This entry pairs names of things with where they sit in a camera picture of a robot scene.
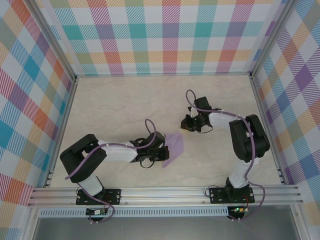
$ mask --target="purple cable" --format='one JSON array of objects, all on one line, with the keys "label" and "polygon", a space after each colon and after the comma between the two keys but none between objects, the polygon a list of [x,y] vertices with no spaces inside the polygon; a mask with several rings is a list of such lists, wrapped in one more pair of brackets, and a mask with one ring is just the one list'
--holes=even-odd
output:
[{"label": "purple cable", "polygon": [[[155,124],[153,123],[153,121],[151,121],[151,120],[148,119],[148,118],[147,118],[146,120],[144,120],[145,127],[146,127],[146,129],[148,130],[148,132],[149,132],[150,134],[151,134],[151,132],[150,132],[150,130],[149,130],[149,128],[148,128],[147,122],[150,122],[150,123],[152,124],[153,130],[154,130],[153,138],[152,138],[152,140],[151,140],[147,145],[144,145],[144,146],[127,146],[127,145],[125,145],[125,144],[123,144],[123,143],[108,143],[108,145],[109,145],[109,146],[122,146],[122,147],[126,147],[126,148],[128,148],[128,149],[144,149],[144,148],[149,147],[149,146],[153,143],[153,141],[156,139],[156,134],[157,134],[156,131],[157,131],[157,129],[156,129],[156,126],[155,126]],[[105,147],[105,146],[107,146],[107,144],[101,144],[101,145],[99,145],[99,146],[96,146],[94,149],[92,149],[92,150],[88,153],[88,155],[85,156],[85,158],[82,160],[82,162],[76,167],[76,169],[75,169],[72,173],[70,173],[69,176],[65,177],[65,180],[67,180],[67,179],[69,179],[69,178],[72,178],[72,177],[79,171],[79,169],[85,164],[85,162],[89,159],[89,157],[90,157],[97,149],[103,148],[103,147]]]},{"label": "purple cable", "polygon": [[105,218],[102,219],[101,221],[97,221],[97,222],[96,222],[97,224],[104,223],[105,221],[108,221],[110,218],[112,218],[113,215],[115,215],[116,209],[115,209],[114,206],[112,206],[110,203],[108,203],[108,202],[106,202],[106,201],[102,201],[102,200],[99,200],[99,199],[95,198],[94,196],[91,196],[79,183],[77,183],[77,184],[81,187],[82,191],[83,191],[89,198],[95,200],[96,202],[102,203],[102,204],[104,204],[104,205],[108,205],[109,207],[112,208],[112,213],[111,213],[111,215],[108,216],[108,217],[105,217]]},{"label": "purple cable", "polygon": [[[231,112],[227,112],[227,111],[223,111],[223,110],[206,110],[206,109],[200,109],[200,108],[196,107],[194,104],[192,104],[192,103],[190,102],[190,100],[189,100],[189,98],[188,98],[188,93],[189,93],[189,92],[191,92],[191,93],[193,94],[194,100],[197,99],[197,98],[196,98],[196,94],[195,94],[195,92],[192,91],[191,89],[188,89],[188,90],[185,92],[185,98],[186,98],[187,102],[188,102],[188,103],[190,104],[190,106],[193,107],[194,109],[196,109],[196,110],[198,110],[198,111],[200,111],[200,112],[218,113],[218,114],[224,114],[224,115],[232,116],[232,117],[238,118],[238,119],[240,119],[240,120],[242,120],[242,121],[244,122],[244,124],[245,124],[245,126],[246,126],[246,128],[247,128],[247,130],[248,130],[248,132],[249,132],[249,137],[250,137],[251,146],[252,146],[252,147],[251,147],[251,148],[252,148],[252,159],[251,159],[251,163],[250,163],[249,168],[248,168],[247,171],[245,172],[244,178],[245,178],[245,180],[246,180],[249,184],[251,184],[251,185],[253,185],[253,186],[257,186],[257,187],[261,188],[262,191],[263,191],[262,199],[261,199],[259,205],[257,206],[257,208],[255,209],[255,211],[253,212],[253,213],[256,213],[256,212],[258,211],[258,209],[261,207],[261,205],[262,205],[262,204],[264,203],[264,201],[265,201],[265,198],[266,198],[266,190],[265,190],[265,188],[264,188],[262,185],[259,185],[259,184],[256,184],[256,183],[252,183],[252,182],[249,181],[249,179],[248,179],[248,173],[250,172],[250,170],[251,170],[252,167],[254,166],[255,158],[256,158],[256,146],[255,146],[254,136],[253,136],[253,133],[252,133],[252,131],[251,131],[251,128],[250,128],[249,123],[248,123],[248,122],[246,121],[246,119],[244,119],[242,116],[236,115],[236,114],[231,113]],[[251,213],[251,214],[248,215],[248,216],[243,217],[242,220],[249,218],[250,216],[253,215],[253,213]]]}]

